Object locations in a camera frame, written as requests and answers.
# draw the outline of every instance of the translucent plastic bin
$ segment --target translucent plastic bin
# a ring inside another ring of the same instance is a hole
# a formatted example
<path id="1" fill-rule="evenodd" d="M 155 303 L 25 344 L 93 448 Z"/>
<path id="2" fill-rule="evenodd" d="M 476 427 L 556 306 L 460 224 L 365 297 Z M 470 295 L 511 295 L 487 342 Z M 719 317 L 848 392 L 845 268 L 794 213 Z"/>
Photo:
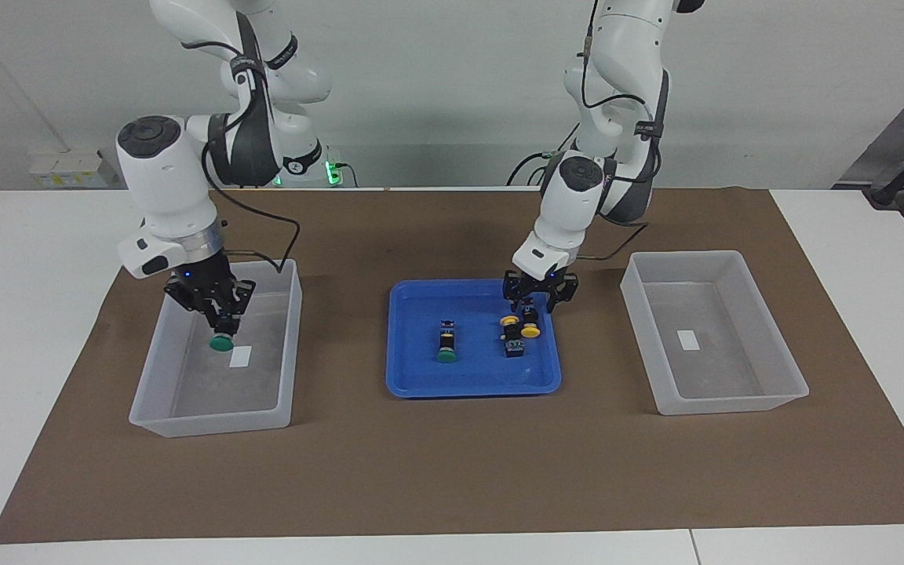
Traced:
<path id="1" fill-rule="evenodd" d="M 807 396 L 738 251 L 633 253 L 620 287 L 661 414 L 769 410 Z"/>
<path id="2" fill-rule="evenodd" d="M 133 425 L 179 437 L 290 423 L 302 306 L 295 262 L 288 260 L 281 275 L 263 261 L 233 264 L 232 272 L 257 283 L 236 348 L 211 349 L 203 315 L 166 297 L 130 411 Z"/>

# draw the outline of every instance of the green indicator light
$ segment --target green indicator light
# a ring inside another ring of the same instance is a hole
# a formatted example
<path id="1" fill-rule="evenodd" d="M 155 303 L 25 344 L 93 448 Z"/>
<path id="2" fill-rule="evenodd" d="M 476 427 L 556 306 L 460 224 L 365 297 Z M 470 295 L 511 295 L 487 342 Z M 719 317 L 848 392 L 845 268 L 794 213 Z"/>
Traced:
<path id="1" fill-rule="evenodd" d="M 323 161 L 323 165 L 326 165 L 326 181 L 330 182 L 330 186 L 340 184 L 341 172 L 337 171 L 337 165 L 330 163 L 330 161 Z"/>

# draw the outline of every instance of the brown mat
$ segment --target brown mat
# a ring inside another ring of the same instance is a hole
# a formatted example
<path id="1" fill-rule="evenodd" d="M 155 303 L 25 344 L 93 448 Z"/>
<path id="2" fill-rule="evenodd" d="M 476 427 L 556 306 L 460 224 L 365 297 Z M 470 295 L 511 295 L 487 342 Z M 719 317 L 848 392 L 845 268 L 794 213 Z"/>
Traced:
<path id="1" fill-rule="evenodd" d="M 768 193 L 659 191 L 631 250 L 742 251 L 811 396 L 676 417 L 656 414 L 618 292 L 627 251 L 578 265 L 577 299 L 555 314 L 557 393 L 388 394 L 388 290 L 499 276 L 537 194 L 242 196 L 306 227 L 293 425 L 189 439 L 130 425 L 164 278 L 122 273 L 0 543 L 904 523 L 904 429 Z M 283 226 L 219 205 L 232 247 L 280 247 Z M 628 233 L 596 222 L 584 251 Z"/>

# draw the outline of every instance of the plastic bin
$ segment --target plastic bin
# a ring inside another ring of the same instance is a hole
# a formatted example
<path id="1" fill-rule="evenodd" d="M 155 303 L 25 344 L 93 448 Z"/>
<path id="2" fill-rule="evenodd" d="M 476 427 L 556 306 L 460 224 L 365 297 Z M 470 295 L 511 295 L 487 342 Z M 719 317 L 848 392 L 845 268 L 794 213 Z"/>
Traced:
<path id="1" fill-rule="evenodd" d="M 661 414 L 769 410 L 807 396 L 738 251 L 633 253 L 620 287 Z"/>
<path id="2" fill-rule="evenodd" d="M 545 294 L 535 294 L 542 334 L 525 354 L 505 357 L 500 319 L 510 314 L 501 279 L 404 280 L 392 287 L 386 386 L 399 398 L 549 394 L 560 388 L 560 358 Z M 438 328 L 455 321 L 454 363 L 441 363 Z"/>
<path id="3" fill-rule="evenodd" d="M 133 425 L 180 437 L 290 423 L 302 305 L 297 267 L 288 260 L 279 275 L 266 262 L 241 262 L 232 271 L 257 283 L 235 349 L 211 349 L 204 317 L 166 297 L 130 411 Z"/>

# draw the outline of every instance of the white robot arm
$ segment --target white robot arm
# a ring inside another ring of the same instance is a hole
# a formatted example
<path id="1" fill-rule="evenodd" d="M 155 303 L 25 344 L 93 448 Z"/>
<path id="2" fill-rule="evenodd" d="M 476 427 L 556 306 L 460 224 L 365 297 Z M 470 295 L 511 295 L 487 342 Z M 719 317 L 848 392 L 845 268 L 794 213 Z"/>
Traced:
<path id="1" fill-rule="evenodd" d="M 151 9 L 184 47 L 225 61 L 223 82 L 240 108 L 151 115 L 121 129 L 118 160 L 144 224 L 118 254 L 137 278 L 173 269 L 166 293 L 204 314 L 215 330 L 212 347 L 230 349 L 255 285 L 229 268 L 223 222 L 208 196 L 209 157 L 224 184 L 261 186 L 283 167 L 326 178 L 326 167 L 315 167 L 323 148 L 298 104 L 326 99 L 330 78 L 299 53 L 276 0 L 151 0 Z"/>
<path id="2" fill-rule="evenodd" d="M 661 40 L 673 11 L 692 12 L 702 4 L 606 0 L 599 11 L 596 0 L 585 50 L 563 78 L 581 112 L 577 136 L 546 165 L 539 218 L 512 258 L 521 272 L 505 273 L 505 299 L 513 307 L 535 292 L 549 294 L 549 310 L 570 300 L 578 279 L 567 268 L 595 215 L 622 225 L 645 212 L 661 167 L 668 100 Z M 627 159 L 618 157 L 621 148 Z"/>

